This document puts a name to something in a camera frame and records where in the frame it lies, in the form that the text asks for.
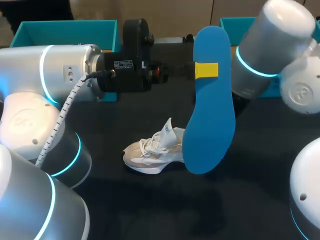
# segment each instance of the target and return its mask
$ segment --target white shoelace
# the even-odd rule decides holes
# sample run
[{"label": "white shoelace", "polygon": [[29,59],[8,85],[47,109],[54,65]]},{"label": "white shoelace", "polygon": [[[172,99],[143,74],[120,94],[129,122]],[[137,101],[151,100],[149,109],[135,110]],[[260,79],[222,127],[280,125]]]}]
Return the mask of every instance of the white shoelace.
[{"label": "white shoelace", "polygon": [[141,139],[139,141],[140,150],[141,150],[141,157],[148,157],[150,154],[166,154],[169,151],[166,150],[165,147],[158,147],[159,146],[159,134],[160,131],[156,132],[152,138],[148,139]]}]

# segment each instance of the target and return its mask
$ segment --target glowing cyan light ring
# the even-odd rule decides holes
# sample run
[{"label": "glowing cyan light ring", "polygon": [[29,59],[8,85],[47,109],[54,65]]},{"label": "glowing cyan light ring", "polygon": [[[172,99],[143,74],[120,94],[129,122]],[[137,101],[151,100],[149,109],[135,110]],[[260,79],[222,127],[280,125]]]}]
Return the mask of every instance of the glowing cyan light ring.
[{"label": "glowing cyan light ring", "polygon": [[46,57],[46,54],[47,52],[49,51],[49,49],[52,47],[53,45],[49,45],[47,46],[43,52],[42,52],[42,55],[41,55],[41,58],[40,58],[40,62],[39,62],[39,71],[40,71],[40,80],[41,80],[41,85],[42,85],[42,88],[43,88],[43,91],[46,95],[46,97],[53,103],[57,104],[57,102],[55,100],[53,100],[53,98],[50,96],[49,92],[48,92],[48,89],[46,87],[46,82],[45,82],[45,75],[44,75],[44,64],[45,64],[45,57]]},{"label": "glowing cyan light ring", "polygon": [[73,161],[65,169],[63,169],[60,172],[57,172],[57,173],[51,175],[51,177],[56,177],[56,176],[58,176],[60,174],[63,174],[65,171],[67,171],[69,168],[71,168],[71,166],[77,161],[77,159],[79,157],[79,154],[80,154],[80,151],[81,151],[81,141],[80,141],[79,135],[77,133],[75,133],[75,134],[76,134],[76,136],[78,137],[78,140],[79,140],[79,148],[78,148],[78,152],[76,153]]},{"label": "glowing cyan light ring", "polygon": [[246,69],[248,69],[250,72],[252,72],[252,73],[254,73],[254,74],[257,74],[257,75],[259,75],[259,76],[266,77],[266,78],[274,78],[274,77],[277,77],[277,76],[278,76],[278,74],[265,74],[265,73],[256,71],[256,70],[254,70],[252,67],[250,67],[248,64],[246,64],[246,62],[245,62],[245,61],[241,58],[241,56],[240,56],[239,46],[236,47],[235,55],[236,55],[236,57],[239,59],[240,63],[241,63]]},{"label": "glowing cyan light ring", "polygon": [[298,227],[298,224],[296,223],[296,220],[295,220],[295,218],[294,218],[294,214],[292,213],[292,209],[290,209],[290,211],[291,211],[291,217],[292,217],[292,219],[293,219],[293,222],[294,222],[296,228],[299,230],[299,232],[302,234],[302,236],[303,236],[306,240],[309,240],[309,238],[307,238],[306,235],[304,235],[304,233],[303,233],[303,232],[300,230],[300,228]]},{"label": "glowing cyan light ring", "polygon": [[56,188],[55,188],[55,184],[54,184],[54,181],[52,180],[52,178],[48,174],[47,174],[47,176],[48,176],[48,178],[50,180],[51,189],[52,189],[51,204],[50,204],[48,215],[46,216],[46,219],[44,221],[44,224],[43,224],[42,228],[40,229],[39,233],[34,238],[34,240],[39,240],[42,237],[42,235],[44,234],[44,232],[45,232],[45,230],[46,230],[46,228],[47,228],[47,226],[48,226],[48,224],[50,222],[50,219],[51,219],[52,213],[54,211],[54,208],[55,208]]}]

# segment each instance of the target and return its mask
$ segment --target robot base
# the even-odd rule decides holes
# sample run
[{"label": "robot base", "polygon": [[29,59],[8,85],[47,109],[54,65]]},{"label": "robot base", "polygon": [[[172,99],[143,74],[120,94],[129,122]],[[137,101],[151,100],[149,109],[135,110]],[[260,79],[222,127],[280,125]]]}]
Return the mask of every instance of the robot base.
[{"label": "robot base", "polygon": [[320,138],[296,157],[290,174],[290,207],[301,239],[320,239]]}]

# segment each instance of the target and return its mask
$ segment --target white cable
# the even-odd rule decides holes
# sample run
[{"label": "white cable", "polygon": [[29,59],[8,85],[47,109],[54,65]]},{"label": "white cable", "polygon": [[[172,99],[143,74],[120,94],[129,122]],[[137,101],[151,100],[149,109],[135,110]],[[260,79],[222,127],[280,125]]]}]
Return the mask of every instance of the white cable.
[{"label": "white cable", "polygon": [[86,83],[86,78],[87,78],[88,73],[85,73],[80,79],[79,81],[76,83],[76,85],[73,87],[73,89],[71,90],[69,96],[67,97],[67,99],[65,100],[62,110],[59,113],[59,116],[56,120],[56,124],[54,126],[54,129],[52,130],[52,132],[50,133],[49,137],[46,139],[46,142],[40,152],[40,155],[38,157],[38,159],[35,162],[35,165],[39,168],[41,168],[42,164],[44,163],[44,160],[49,152],[49,148],[51,146],[51,144],[53,143],[59,128],[61,126],[61,124],[64,122],[67,113],[69,112],[69,109],[71,107],[71,104],[73,103],[76,95],[78,94],[78,91],[80,90],[80,88]]}]

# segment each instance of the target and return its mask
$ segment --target shoe sole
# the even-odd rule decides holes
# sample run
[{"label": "shoe sole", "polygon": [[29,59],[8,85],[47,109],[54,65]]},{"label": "shoe sole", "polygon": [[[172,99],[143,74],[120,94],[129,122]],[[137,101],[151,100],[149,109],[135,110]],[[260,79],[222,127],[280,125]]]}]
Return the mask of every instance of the shoe sole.
[{"label": "shoe sole", "polygon": [[225,156],[235,133],[231,88],[231,48],[221,27],[208,26],[196,36],[193,61],[218,63],[218,77],[195,80],[195,106],[185,129],[182,153],[186,168],[204,174]]},{"label": "shoe sole", "polygon": [[127,163],[124,163],[125,165],[127,165],[129,168],[137,171],[137,172],[140,172],[140,173],[143,173],[143,174],[159,174],[161,173],[161,171],[170,163],[173,163],[173,162],[180,162],[180,163],[183,163],[184,160],[181,159],[181,160],[175,160],[175,161],[171,161],[171,162],[168,162],[168,163],[165,163],[163,165],[160,165],[158,167],[151,167],[151,168],[140,168],[140,167],[134,167],[134,166],[131,166]]}]

